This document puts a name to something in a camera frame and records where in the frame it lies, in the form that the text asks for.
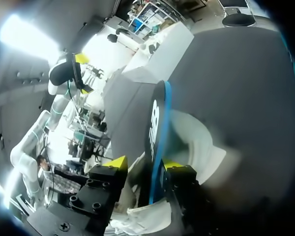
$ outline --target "wire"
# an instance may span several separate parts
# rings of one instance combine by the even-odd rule
[[[54,179],[54,171],[53,171],[53,168],[52,168],[52,165],[51,165],[51,162],[50,162],[50,159],[49,159],[49,156],[48,156],[48,135],[44,135],[44,148],[46,150],[46,158],[47,158],[47,161],[49,163],[49,166],[50,166],[50,171],[51,171],[51,175],[52,175],[52,178],[53,178],[53,192],[51,193],[51,200],[49,201],[48,205],[46,208],[48,208],[53,200],[53,197],[54,197],[54,191],[55,191],[55,179]]]
[[[83,126],[83,128],[85,129],[86,132],[89,133],[88,129],[86,128],[84,122],[82,121],[82,117],[81,117],[81,114],[79,113],[79,110],[78,110],[78,107],[76,106],[75,102],[73,101],[73,97],[71,95],[71,91],[70,91],[70,83],[69,83],[69,80],[67,81],[67,84],[68,84],[68,92],[69,92],[69,96],[70,96],[70,99],[71,101],[73,102],[73,105],[75,107],[75,110],[79,116],[79,122],[81,123],[81,125]]]

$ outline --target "office chair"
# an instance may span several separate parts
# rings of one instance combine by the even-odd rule
[[[222,21],[225,27],[254,26],[256,24],[256,19],[246,0],[219,0],[219,2],[225,11]],[[235,8],[237,13],[229,15],[226,12],[227,8]],[[251,15],[241,13],[240,9],[249,9]]]

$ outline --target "person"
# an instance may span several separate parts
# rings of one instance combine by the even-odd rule
[[[64,194],[74,194],[80,190],[80,184],[55,173],[55,168],[59,165],[53,163],[49,165],[42,155],[38,156],[36,161],[38,166],[42,168],[44,178],[48,182],[48,185],[54,190]]]

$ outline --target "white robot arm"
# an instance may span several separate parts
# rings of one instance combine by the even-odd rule
[[[61,115],[70,100],[68,88],[65,84],[61,86],[53,86],[51,84],[48,86],[48,91],[50,94],[58,94],[52,103],[51,112],[44,110],[40,114],[37,121],[29,129],[23,139],[12,149],[10,154],[12,165],[23,175],[23,182],[27,189],[28,196],[30,198],[35,198],[35,202],[37,203],[43,201],[44,194],[38,184],[36,156],[31,156],[31,153],[35,150],[37,143],[40,142],[45,127],[50,131],[56,129]],[[76,92],[76,88],[70,88],[72,96],[74,96]]]

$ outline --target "screw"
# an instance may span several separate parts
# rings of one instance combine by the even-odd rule
[[[103,183],[103,187],[107,187],[108,185],[109,185],[108,182],[104,182],[104,183]]]
[[[70,229],[70,225],[68,223],[63,222],[62,224],[60,224],[59,229],[61,231],[67,232]]]
[[[70,201],[75,202],[78,198],[76,196],[71,196]]]
[[[93,210],[98,210],[101,208],[101,204],[100,203],[93,203],[92,208],[93,208]]]

